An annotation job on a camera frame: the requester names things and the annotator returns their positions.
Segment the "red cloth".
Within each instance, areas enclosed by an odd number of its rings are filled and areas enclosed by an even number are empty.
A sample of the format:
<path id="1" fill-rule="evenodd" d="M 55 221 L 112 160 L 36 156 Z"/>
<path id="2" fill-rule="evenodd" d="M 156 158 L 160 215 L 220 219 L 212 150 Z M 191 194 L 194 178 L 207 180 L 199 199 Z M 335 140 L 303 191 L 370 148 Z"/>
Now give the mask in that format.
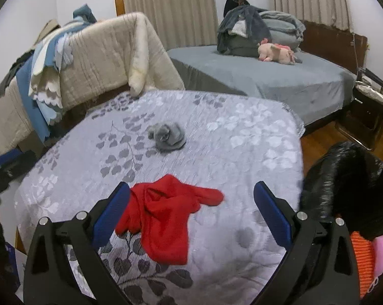
<path id="1" fill-rule="evenodd" d="M 188 219 L 202 205 L 218 206 L 224 195 L 217 189 L 197 187 L 167 174 L 155 182 L 130 189 L 129 203 L 115 232 L 140 233 L 146 254 L 155 262 L 185 265 L 188 258 Z"/>

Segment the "grey floral mattress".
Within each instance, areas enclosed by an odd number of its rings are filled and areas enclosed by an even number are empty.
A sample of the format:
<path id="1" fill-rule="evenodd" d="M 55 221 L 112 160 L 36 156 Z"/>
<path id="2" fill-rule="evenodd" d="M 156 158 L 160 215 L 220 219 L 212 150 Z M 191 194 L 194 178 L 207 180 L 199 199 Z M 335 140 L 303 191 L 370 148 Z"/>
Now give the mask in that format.
<path id="1" fill-rule="evenodd" d="M 24 177 L 23 245 L 42 217 L 70 220 L 120 182 L 134 191 L 100 259 L 134 304 L 250 304 L 284 256 L 257 182 L 297 207 L 304 123 L 286 104 L 194 91 L 123 93 L 96 108 Z"/>

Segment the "wooden coat rack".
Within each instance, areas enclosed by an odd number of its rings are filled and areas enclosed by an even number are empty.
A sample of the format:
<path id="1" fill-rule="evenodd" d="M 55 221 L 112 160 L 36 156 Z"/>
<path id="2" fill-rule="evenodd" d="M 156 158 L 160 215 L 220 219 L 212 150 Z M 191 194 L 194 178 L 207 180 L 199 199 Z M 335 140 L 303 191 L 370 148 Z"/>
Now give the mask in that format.
<path id="1" fill-rule="evenodd" d="M 225 17 L 226 14 L 237 8 L 238 6 L 249 6 L 250 3 L 247 0 L 226 0 L 224 4 L 224 11 L 223 11 L 223 16 Z"/>

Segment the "grey sock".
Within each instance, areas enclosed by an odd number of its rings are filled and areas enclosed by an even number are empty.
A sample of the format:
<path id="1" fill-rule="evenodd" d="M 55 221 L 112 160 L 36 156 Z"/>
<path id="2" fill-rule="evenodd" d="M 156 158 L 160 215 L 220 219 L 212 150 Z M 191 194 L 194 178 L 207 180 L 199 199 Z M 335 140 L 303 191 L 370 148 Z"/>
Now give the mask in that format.
<path id="1" fill-rule="evenodd" d="M 156 123 L 147 128 L 148 138 L 155 141 L 160 151 L 175 151 L 186 143 L 185 131 L 176 122 Z"/>

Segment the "dark wooden headboard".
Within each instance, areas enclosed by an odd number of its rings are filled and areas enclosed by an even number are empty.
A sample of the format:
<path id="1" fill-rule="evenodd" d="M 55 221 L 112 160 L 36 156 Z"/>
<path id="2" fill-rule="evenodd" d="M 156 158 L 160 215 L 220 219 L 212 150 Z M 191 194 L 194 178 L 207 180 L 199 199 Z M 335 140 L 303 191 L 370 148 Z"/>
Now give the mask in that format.
<path id="1" fill-rule="evenodd" d="M 306 30 L 300 48 L 356 74 L 365 66 L 368 39 L 349 30 L 304 21 Z"/>

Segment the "beige quilted blanket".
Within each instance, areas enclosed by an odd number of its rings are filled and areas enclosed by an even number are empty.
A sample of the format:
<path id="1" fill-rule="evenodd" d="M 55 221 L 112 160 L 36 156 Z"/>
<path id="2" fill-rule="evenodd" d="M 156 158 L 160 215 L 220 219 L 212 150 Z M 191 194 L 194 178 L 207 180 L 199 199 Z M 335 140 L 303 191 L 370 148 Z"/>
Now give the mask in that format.
<path id="1" fill-rule="evenodd" d="M 73 63 L 60 73 L 63 114 L 125 85 L 134 98 L 153 89 L 185 88 L 150 20 L 141 12 L 96 22 L 71 35 L 70 45 Z M 0 155 L 32 132 L 15 75 L 0 97 Z"/>

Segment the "black metal chair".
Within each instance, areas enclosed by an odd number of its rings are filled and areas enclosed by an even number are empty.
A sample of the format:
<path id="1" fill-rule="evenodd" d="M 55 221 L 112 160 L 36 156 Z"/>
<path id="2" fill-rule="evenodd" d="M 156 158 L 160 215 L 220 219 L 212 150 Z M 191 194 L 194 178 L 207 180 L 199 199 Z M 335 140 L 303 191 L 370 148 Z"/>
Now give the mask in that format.
<path id="1" fill-rule="evenodd" d="M 355 58 L 355 80 L 351 89 L 351 101 L 338 117 L 335 128 L 349 140 L 373 151 L 382 136 L 383 80 L 360 65 L 357 36 L 353 32 L 350 35 Z"/>

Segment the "orange foam net wrap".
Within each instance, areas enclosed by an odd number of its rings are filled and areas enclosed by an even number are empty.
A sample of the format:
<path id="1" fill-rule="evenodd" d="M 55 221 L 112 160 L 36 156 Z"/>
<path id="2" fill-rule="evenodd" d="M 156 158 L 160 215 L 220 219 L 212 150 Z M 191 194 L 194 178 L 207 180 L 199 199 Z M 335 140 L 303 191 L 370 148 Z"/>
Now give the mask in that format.
<path id="1" fill-rule="evenodd" d="M 351 233 L 350 239 L 358 266 L 360 298 L 363 298 L 374 280 L 375 250 L 373 243 L 364 239 L 357 231 Z"/>

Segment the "black trash bag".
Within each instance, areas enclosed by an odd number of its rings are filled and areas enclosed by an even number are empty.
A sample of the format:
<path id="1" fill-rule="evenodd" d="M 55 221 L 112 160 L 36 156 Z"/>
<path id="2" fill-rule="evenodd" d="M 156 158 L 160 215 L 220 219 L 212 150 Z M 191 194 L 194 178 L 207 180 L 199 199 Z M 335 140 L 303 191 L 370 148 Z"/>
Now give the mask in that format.
<path id="1" fill-rule="evenodd" d="M 332 146 L 308 171 L 300 210 L 313 218 L 342 218 L 367 241 L 383 236 L 383 162 L 352 142 Z M 383 271 L 368 283 L 362 304 L 383 304 Z"/>

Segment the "folded grey duvet pile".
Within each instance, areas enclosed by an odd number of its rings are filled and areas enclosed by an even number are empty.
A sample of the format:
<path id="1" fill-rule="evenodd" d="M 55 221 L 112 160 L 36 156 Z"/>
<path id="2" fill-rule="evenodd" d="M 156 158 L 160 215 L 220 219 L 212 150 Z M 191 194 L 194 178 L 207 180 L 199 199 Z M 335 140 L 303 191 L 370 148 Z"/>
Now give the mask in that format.
<path id="1" fill-rule="evenodd" d="M 289 13 L 269 10 L 259 14 L 271 33 L 271 42 L 288 46 L 294 52 L 304 40 L 306 26 Z"/>

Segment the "pink wrapper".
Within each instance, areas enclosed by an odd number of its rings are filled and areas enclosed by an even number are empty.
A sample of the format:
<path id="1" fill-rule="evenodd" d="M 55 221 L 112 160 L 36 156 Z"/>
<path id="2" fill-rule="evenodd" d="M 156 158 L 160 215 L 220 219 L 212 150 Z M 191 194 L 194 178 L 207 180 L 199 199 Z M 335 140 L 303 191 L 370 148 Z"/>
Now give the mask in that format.
<path id="1" fill-rule="evenodd" d="M 377 286 L 379 276 L 383 273 L 383 235 L 380 235 L 373 240 L 373 248 L 375 252 L 375 267 L 373 273 L 373 283 L 371 285 L 372 288 Z"/>

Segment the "left beige curtain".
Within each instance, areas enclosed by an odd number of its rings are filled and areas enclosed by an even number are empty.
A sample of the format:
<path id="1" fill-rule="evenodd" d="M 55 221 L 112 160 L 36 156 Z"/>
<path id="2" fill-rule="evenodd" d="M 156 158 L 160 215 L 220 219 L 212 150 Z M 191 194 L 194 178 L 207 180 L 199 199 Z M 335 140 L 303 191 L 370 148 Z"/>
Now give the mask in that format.
<path id="1" fill-rule="evenodd" d="M 215 0 L 123 1 L 126 12 L 147 16 L 166 50 L 217 43 Z"/>

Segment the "dark clothes pile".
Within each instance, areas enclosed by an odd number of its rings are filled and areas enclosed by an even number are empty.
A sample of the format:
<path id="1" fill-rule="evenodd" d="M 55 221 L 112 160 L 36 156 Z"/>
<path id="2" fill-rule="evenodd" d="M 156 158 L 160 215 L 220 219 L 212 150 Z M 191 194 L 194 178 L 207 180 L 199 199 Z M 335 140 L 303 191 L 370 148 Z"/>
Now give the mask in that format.
<path id="1" fill-rule="evenodd" d="M 34 50 L 36 46 L 41 42 L 49 33 L 53 32 L 54 30 L 57 30 L 60 28 L 60 25 L 55 19 L 51 19 L 48 21 L 44 28 L 40 31 L 36 41 L 34 42 L 33 46 L 30 47 L 23 55 L 18 57 L 16 61 L 12 64 L 10 67 L 8 73 L 6 73 L 5 77 L 0 83 L 0 97 L 2 97 L 5 94 L 5 90 L 9 86 L 11 80 L 15 77 L 16 73 L 20 68 L 25 65 L 26 61 L 33 56 Z"/>

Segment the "pink plush pig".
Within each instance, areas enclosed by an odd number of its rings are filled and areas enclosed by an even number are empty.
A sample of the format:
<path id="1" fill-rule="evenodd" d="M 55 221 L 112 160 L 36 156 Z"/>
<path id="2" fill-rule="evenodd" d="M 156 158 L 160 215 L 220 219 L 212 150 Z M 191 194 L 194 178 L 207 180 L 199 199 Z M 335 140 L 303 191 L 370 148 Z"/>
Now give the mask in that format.
<path id="1" fill-rule="evenodd" d="M 294 51 L 285 45 L 269 43 L 264 38 L 257 45 L 258 59 L 264 62 L 276 62 L 283 65 L 294 65 L 297 63 Z"/>

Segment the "blue white scalloped blanket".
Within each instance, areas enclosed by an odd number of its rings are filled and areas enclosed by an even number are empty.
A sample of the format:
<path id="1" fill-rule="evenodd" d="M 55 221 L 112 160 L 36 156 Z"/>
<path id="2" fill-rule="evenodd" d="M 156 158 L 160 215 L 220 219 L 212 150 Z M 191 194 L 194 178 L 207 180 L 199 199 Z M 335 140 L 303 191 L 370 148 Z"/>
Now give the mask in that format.
<path id="1" fill-rule="evenodd" d="M 34 45 L 33 54 L 16 73 L 28 119 L 40 141 L 59 135 L 56 124 L 63 117 L 60 73 L 73 63 L 71 35 L 96 23 L 87 4 L 73 12 L 64 26 L 56 25 Z"/>

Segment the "grey-sheeted bed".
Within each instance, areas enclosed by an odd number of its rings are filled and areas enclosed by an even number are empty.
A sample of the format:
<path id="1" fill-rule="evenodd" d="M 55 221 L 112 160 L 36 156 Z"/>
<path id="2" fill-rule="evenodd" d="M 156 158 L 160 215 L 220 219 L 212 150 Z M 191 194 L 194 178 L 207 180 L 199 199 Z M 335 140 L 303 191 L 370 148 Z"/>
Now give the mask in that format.
<path id="1" fill-rule="evenodd" d="M 355 75 L 319 56 L 298 52 L 300 63 L 282 65 L 220 54 L 214 45 L 168 51 L 186 89 L 237 94 L 286 103 L 309 125 L 352 99 Z"/>

